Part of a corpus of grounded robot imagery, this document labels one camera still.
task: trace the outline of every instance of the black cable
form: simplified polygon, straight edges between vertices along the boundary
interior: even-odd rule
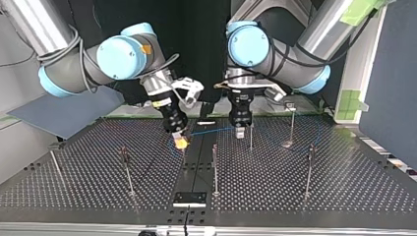
[[[185,215],[185,220],[184,220],[184,235],[188,236],[188,228],[187,228],[187,221],[188,221],[188,214],[190,213],[190,206],[188,206],[187,208],[187,214]]]
[[[22,61],[19,61],[19,62],[10,63],[10,64],[0,65],[0,67],[16,66],[16,65],[19,65],[19,64],[28,62],[33,56],[34,56],[34,52],[32,52],[31,55],[30,55],[30,57],[27,58],[27,59],[25,59],[25,60],[22,60]]]
[[[76,22],[76,17],[75,17],[75,14],[74,14],[73,5],[71,4],[71,0],[67,0],[67,3],[68,3],[68,7],[70,8],[70,11],[71,11],[71,18],[72,18],[72,20],[73,20],[73,22],[74,22],[74,27],[75,27],[77,30],[79,30],[79,28],[78,28],[78,26],[77,26],[77,22]]]
[[[312,5],[310,6],[310,11],[309,11],[309,20],[307,22],[307,25],[310,24],[311,20],[312,20],[312,16],[313,16],[313,8],[314,8],[314,4],[313,2],[311,3]]]

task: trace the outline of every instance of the metal bracket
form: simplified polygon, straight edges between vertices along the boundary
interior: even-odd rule
[[[206,207],[207,193],[177,193],[175,194],[174,207]]]
[[[197,99],[200,96],[200,93],[203,89],[205,89],[202,83],[188,77],[176,80],[171,85],[176,89],[184,89],[188,91],[185,98],[185,106],[187,108],[193,108],[194,104],[197,102]]]
[[[368,112],[369,111],[369,105],[363,101],[359,101],[359,110]]]
[[[270,8],[284,8],[288,10],[305,27],[309,23],[309,8],[300,0],[247,0],[229,21],[229,25],[237,21],[253,21],[261,13]]]
[[[48,149],[49,150],[63,150],[65,148],[66,142],[59,142],[51,144]]]
[[[297,107],[295,106],[294,102],[291,101],[284,101],[285,111],[295,112],[297,111]]]
[[[212,226],[205,227],[189,227],[190,235],[215,236],[217,235],[216,228]],[[168,235],[184,235],[184,228],[182,226],[158,226],[156,233],[160,236]]]

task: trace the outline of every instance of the wire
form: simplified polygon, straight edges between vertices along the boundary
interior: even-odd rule
[[[317,126],[317,134],[316,134],[316,137],[315,137],[315,140],[314,140],[314,146],[315,147],[320,144],[321,139],[322,139],[322,126],[320,124],[319,119],[316,119],[316,126]],[[222,128],[222,129],[216,129],[216,130],[202,131],[202,132],[192,133],[190,136],[205,135],[205,134],[216,133],[216,132],[221,132],[221,131],[228,131],[228,130],[233,130],[233,129],[235,129],[235,128],[234,127],[227,127],[227,128]],[[287,149],[287,150],[290,150],[290,151],[293,151],[293,152],[297,152],[297,153],[300,153],[300,154],[305,154],[310,149],[310,145],[308,145],[305,148],[301,148],[301,149],[294,149],[294,148],[291,148],[291,147],[284,147],[282,145],[279,145],[279,146],[281,148],[284,148],[284,149]]]
[[[205,135],[205,134],[216,133],[220,131],[228,131],[228,130],[233,130],[233,129],[234,127],[228,127],[228,128],[217,129],[217,130],[202,131],[202,132],[192,133],[191,136]]]
[[[87,90],[91,93],[96,93],[98,88],[92,86],[90,83],[93,83],[97,86],[100,86],[99,83],[93,81],[86,72],[86,63],[85,63],[85,57],[87,58],[87,60],[96,68],[99,70],[98,65],[96,65],[96,63],[91,59],[91,57],[89,56],[89,54],[86,52],[86,50],[84,49],[84,41],[83,39],[80,37],[79,32],[77,31],[77,29],[75,29],[73,26],[69,25],[70,29],[74,32],[74,37],[73,39],[70,41],[69,45],[67,48],[62,49],[56,53],[53,53],[51,55],[44,55],[44,56],[37,56],[37,60],[42,62],[42,66],[44,67],[48,67],[51,66],[55,63],[57,63],[58,61],[60,61],[62,58],[64,58],[65,56],[68,55],[68,53],[70,53],[75,47],[77,47],[77,45],[79,45],[80,48],[80,65],[81,65],[81,74],[82,74],[82,78],[83,78],[83,82],[84,85],[86,86]]]
[[[76,22],[76,16],[74,14],[73,5],[71,4],[70,0],[67,0],[67,3],[68,3],[68,7],[70,8],[70,11],[71,11],[71,19],[74,22],[74,26],[77,28],[78,26],[77,26],[77,22]]]
[[[16,65],[19,65],[19,64],[23,64],[25,62],[28,62],[33,56],[34,56],[34,51],[31,53],[30,57],[28,57],[25,60],[22,60],[22,61],[19,61],[19,62],[10,63],[10,64],[0,65],[0,67],[10,67],[10,66],[16,66]]]
[[[97,18],[97,13],[95,12],[95,4],[94,3],[92,3],[92,15],[94,16],[95,23],[101,29],[101,23],[100,23],[100,21]]]
[[[185,215],[185,220],[184,220],[184,235],[188,236],[188,228],[187,228],[187,221],[188,221],[188,214],[190,213],[190,206],[188,206],[187,208],[187,214]]]
[[[310,6],[310,11],[309,11],[309,20],[307,22],[307,25],[310,24],[311,20],[312,20],[312,16],[313,16],[313,8],[314,8],[314,4],[313,2],[311,2],[311,6]]]
[[[156,69],[146,72],[144,74],[138,75],[133,79],[142,79],[146,76],[150,76],[152,74],[157,73],[158,71],[167,68],[168,66],[170,66],[172,63],[174,63],[178,58],[180,57],[180,54],[175,53],[174,55],[172,55],[168,60],[165,61],[165,63],[163,63],[161,66],[157,67]]]

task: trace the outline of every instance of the metal rod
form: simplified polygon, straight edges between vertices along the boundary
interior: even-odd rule
[[[313,167],[312,167],[312,164],[311,164],[311,161],[310,161],[309,162],[309,174],[307,176],[306,194],[304,196],[304,203],[307,202],[307,200],[309,199],[309,195],[310,195],[309,191],[310,191],[310,181],[311,181],[311,178],[312,178],[312,170],[313,170]]]
[[[295,123],[295,111],[292,111],[292,117],[291,117],[291,131],[289,133],[289,140],[286,141],[283,146],[285,148],[290,148],[293,144],[293,137],[294,137],[294,123]]]
[[[306,186],[306,194],[304,196],[304,203],[307,203],[308,198],[310,197],[310,182],[312,178],[313,172],[313,165],[316,162],[316,147],[314,145],[310,146],[309,149],[309,173],[307,175],[307,186]]]
[[[214,196],[217,197],[220,194],[217,182],[217,145],[212,147],[212,162],[214,165]]]
[[[59,166],[59,164],[58,164],[58,160],[56,159],[55,153],[53,152],[53,150],[50,150],[49,152],[50,152],[50,154],[51,154],[51,156],[52,156],[52,159],[53,159],[53,162],[54,162],[54,164],[55,164],[56,170],[57,170],[57,172],[58,172],[58,174],[59,174],[59,177],[61,178],[62,184],[63,184],[63,185],[64,185],[64,187],[65,187],[64,176],[62,175],[62,172],[61,172],[61,167],[60,167],[60,166]]]
[[[291,133],[289,135],[289,142],[292,144],[292,137],[294,135],[294,122],[295,122],[295,112],[292,112],[292,120],[291,120]]]
[[[135,191],[133,190],[132,177],[130,175],[130,171],[129,171],[129,166],[128,165],[126,165],[126,173],[128,175],[129,186],[130,186],[130,189],[131,189],[131,195],[135,195]]]
[[[183,152],[183,155],[182,155],[183,164],[185,164],[187,162],[185,159],[185,150],[183,149],[182,152]]]
[[[254,133],[254,124],[251,125],[251,150],[254,148],[254,137],[253,137],[253,133]]]

